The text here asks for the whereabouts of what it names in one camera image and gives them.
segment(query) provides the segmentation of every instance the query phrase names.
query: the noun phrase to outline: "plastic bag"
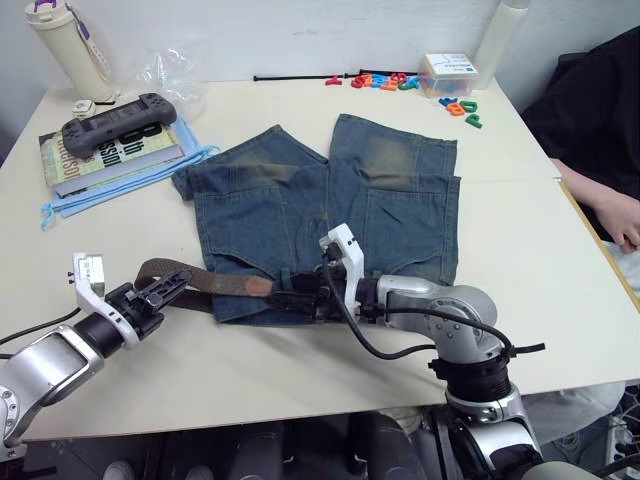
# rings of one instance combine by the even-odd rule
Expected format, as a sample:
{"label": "plastic bag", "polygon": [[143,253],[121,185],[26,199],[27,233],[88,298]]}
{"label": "plastic bag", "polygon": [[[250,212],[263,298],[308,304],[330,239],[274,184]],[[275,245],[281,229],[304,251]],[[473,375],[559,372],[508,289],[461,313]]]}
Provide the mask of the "plastic bag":
{"label": "plastic bag", "polygon": [[207,90],[196,81],[204,42],[180,48],[150,48],[139,62],[135,82],[146,91],[155,91],[170,101],[178,114],[193,121],[206,107]]}

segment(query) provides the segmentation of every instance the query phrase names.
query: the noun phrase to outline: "white table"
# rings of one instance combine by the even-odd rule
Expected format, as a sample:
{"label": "white table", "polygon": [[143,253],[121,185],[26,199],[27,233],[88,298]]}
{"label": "white table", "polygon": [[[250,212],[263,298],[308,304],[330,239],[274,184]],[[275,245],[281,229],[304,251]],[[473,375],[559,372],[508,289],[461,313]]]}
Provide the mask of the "white table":
{"label": "white table", "polygon": [[[494,84],[475,96],[484,128],[420,92],[325,87],[321,81],[209,85],[193,124],[223,148],[275,123],[321,154],[338,113],[459,140],[463,177],[457,283],[484,289],[516,345],[547,350],[510,366],[523,393],[640,377],[640,315],[558,184],[558,172]],[[202,265],[191,203],[168,180],[40,231],[44,185],[37,136],[70,116],[69,91],[50,91],[0,170],[0,336],[70,311],[71,254],[103,253],[107,289],[132,281],[151,257]],[[108,360],[94,380],[45,409],[25,438],[110,435],[331,414],[443,400],[426,368],[433,353],[393,362],[365,352],[340,325],[218,325],[167,308],[157,332]],[[416,334],[367,329],[388,351]],[[5,346],[15,351],[27,339]]]}

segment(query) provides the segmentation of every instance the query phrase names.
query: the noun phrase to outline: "clear plastic box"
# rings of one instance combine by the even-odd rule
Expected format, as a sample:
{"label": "clear plastic box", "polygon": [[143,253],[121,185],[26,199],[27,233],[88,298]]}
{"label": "clear plastic box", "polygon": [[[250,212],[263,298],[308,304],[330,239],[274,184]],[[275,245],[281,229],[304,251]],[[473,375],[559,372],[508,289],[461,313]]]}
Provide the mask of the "clear plastic box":
{"label": "clear plastic box", "polygon": [[420,84],[427,97],[469,95],[478,79],[464,53],[427,53],[420,66]]}

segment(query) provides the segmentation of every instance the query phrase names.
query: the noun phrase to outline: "blue cloth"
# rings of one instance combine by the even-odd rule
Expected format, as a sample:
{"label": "blue cloth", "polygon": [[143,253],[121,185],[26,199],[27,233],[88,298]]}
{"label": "blue cloth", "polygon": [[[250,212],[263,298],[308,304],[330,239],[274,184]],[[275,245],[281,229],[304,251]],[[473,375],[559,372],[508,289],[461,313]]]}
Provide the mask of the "blue cloth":
{"label": "blue cloth", "polygon": [[40,228],[44,230],[50,226],[55,220],[56,212],[60,212],[62,218],[75,215],[94,205],[145,187],[163,178],[170,177],[176,170],[201,162],[212,152],[220,151],[218,147],[211,145],[201,147],[191,129],[180,118],[176,120],[171,127],[177,133],[180,140],[180,145],[185,153],[183,158],[64,198],[59,198],[55,196],[54,193],[53,200],[50,203],[44,204],[40,209],[43,217]]}
{"label": "blue cloth", "polygon": [[[347,223],[365,274],[417,275],[451,284],[457,265],[460,179],[456,142],[340,115],[329,159],[275,126],[173,174],[193,200],[207,269],[259,275],[289,288],[321,261],[318,240]],[[217,297],[219,321],[308,323],[259,299]]]}

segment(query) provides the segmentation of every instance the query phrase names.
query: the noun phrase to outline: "white bottle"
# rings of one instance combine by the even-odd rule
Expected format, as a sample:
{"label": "white bottle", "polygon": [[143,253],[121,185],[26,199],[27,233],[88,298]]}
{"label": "white bottle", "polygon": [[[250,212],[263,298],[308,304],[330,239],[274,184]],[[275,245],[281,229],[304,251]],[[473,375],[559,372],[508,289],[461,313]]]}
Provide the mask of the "white bottle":
{"label": "white bottle", "polygon": [[114,88],[99,72],[80,37],[73,14],[60,0],[36,0],[25,8],[27,23],[71,78],[79,98],[110,102]]}
{"label": "white bottle", "polygon": [[522,19],[527,14],[530,2],[531,0],[502,0],[496,8],[473,60],[473,65],[480,73],[475,85],[477,90],[489,86]]}

